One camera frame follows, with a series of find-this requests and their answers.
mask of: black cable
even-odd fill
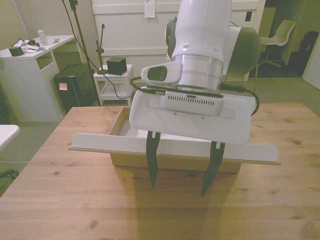
[[[255,109],[254,109],[253,113],[251,114],[251,116],[252,116],[252,115],[256,114],[256,112],[258,111],[258,109],[260,107],[260,100],[259,100],[258,95],[255,94],[253,91],[250,91],[250,90],[247,90],[247,89],[245,91],[248,92],[248,93],[251,93],[254,96],[255,101],[256,101]]]
[[[260,106],[260,100],[259,100],[258,95],[255,94],[253,91],[250,91],[250,90],[246,89],[243,86],[231,86],[231,85],[228,85],[228,84],[225,84],[225,83],[221,83],[220,84],[220,89],[221,90],[227,90],[227,91],[236,91],[238,93],[248,92],[248,93],[252,94],[254,96],[254,98],[255,98],[256,106],[255,106],[255,109],[254,109],[253,113],[251,114],[251,116],[254,115],[258,111],[259,106]]]
[[[130,84],[137,90],[140,90],[143,93],[146,94],[162,94],[164,95],[166,91],[169,92],[176,92],[176,93],[183,93],[183,94],[192,94],[192,95],[199,95],[199,96],[206,96],[206,97],[213,97],[213,98],[223,98],[224,96],[217,93],[210,93],[210,92],[195,92],[195,91],[186,91],[186,90],[180,90],[176,88],[170,88],[170,87],[162,87],[162,86],[151,86],[153,89],[150,88],[141,88],[137,86],[134,81],[141,79],[140,76],[134,77],[130,80]]]
[[[64,9],[65,9],[65,12],[68,16],[68,19],[69,19],[69,22],[70,22],[70,25],[71,25],[71,30],[72,30],[72,33],[73,33],[73,36],[74,36],[74,39],[76,40],[76,42],[78,43],[79,47],[81,48],[81,50],[83,52],[85,52],[85,50],[83,49],[83,47],[81,46],[80,42],[78,41],[77,37],[76,37],[76,34],[75,34],[75,31],[74,31],[74,27],[73,27],[73,24],[71,22],[71,19],[70,19],[70,15],[69,15],[69,12],[68,12],[68,9],[66,7],[66,4],[65,4],[65,1],[64,0],[61,0],[62,3],[63,3],[63,6],[64,6]],[[91,59],[89,57],[87,57],[89,62],[99,71],[99,68],[91,61]],[[123,99],[128,99],[128,98],[131,98],[134,94],[130,95],[130,96],[127,96],[127,97],[119,97],[118,94],[117,94],[117,90],[116,90],[116,86],[113,84],[113,82],[104,74],[102,74],[110,83],[111,85],[113,86],[113,89],[114,89],[114,93],[115,95],[117,96],[118,99],[120,100],[123,100]]]

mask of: black box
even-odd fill
[[[69,65],[53,78],[66,113],[72,107],[90,107],[96,101],[96,87],[88,64]]]
[[[126,58],[113,56],[106,61],[108,66],[108,74],[111,75],[122,75],[127,71]]]

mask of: open box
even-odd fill
[[[123,107],[108,135],[75,133],[71,150],[109,153],[114,166],[147,168],[147,131],[130,126],[130,107]],[[158,168],[205,171],[211,142],[161,134],[157,149]],[[280,165],[272,145],[226,144],[219,172],[238,173],[242,163]]]

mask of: stand pole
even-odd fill
[[[76,5],[78,5],[78,1],[77,0],[69,0],[69,3],[70,3],[70,7],[71,7],[71,10],[73,11],[73,14],[74,14],[74,18],[75,18],[75,21],[76,21],[76,25],[78,27],[78,31],[79,31],[79,34],[80,34],[80,38],[81,38],[81,42],[82,42],[82,46],[83,46],[83,51],[84,51],[84,55],[85,55],[85,58],[86,58],[86,62],[88,64],[88,68],[89,68],[89,71],[90,71],[90,75],[91,75],[91,81],[92,81],[92,84],[93,86],[95,86],[95,80],[94,80],[94,70],[91,68],[91,65],[90,65],[90,60],[89,60],[89,57],[88,57],[88,52],[87,52],[87,49],[86,49],[86,45],[85,45],[85,41],[84,41],[84,37],[82,35],[82,32],[81,32],[81,27],[80,27],[80,23],[79,23],[79,20],[78,20],[78,16],[77,16],[77,12],[76,12]],[[95,98],[96,98],[96,101],[98,103],[98,106],[101,106],[100,104],[100,100],[99,100],[99,95],[98,95],[98,89],[96,88],[95,89]]]
[[[101,57],[101,53],[104,53],[105,50],[102,48],[102,37],[104,35],[104,28],[105,28],[105,25],[102,24],[101,25],[101,40],[100,40],[100,46],[99,46],[99,43],[98,43],[98,40],[96,41],[96,46],[97,46],[97,50],[96,52],[98,52],[98,57],[99,57],[99,61],[100,61],[100,65],[101,65],[101,70],[97,71],[96,73],[99,74],[99,75],[104,75],[104,74],[107,74],[108,73],[108,70],[107,69],[104,69],[104,66],[103,66],[103,63],[102,63],[102,57]]]

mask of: white chair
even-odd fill
[[[290,33],[294,29],[296,23],[291,20],[284,20],[280,26],[275,31],[275,35],[273,37],[260,37],[261,45],[270,46],[270,45],[277,45],[277,46],[284,46],[287,44],[289,40]],[[258,64],[261,66],[262,64],[271,64],[275,67],[280,68],[281,65],[275,62],[281,62],[280,60],[270,60],[268,59],[270,53],[270,48],[268,48],[265,60]]]

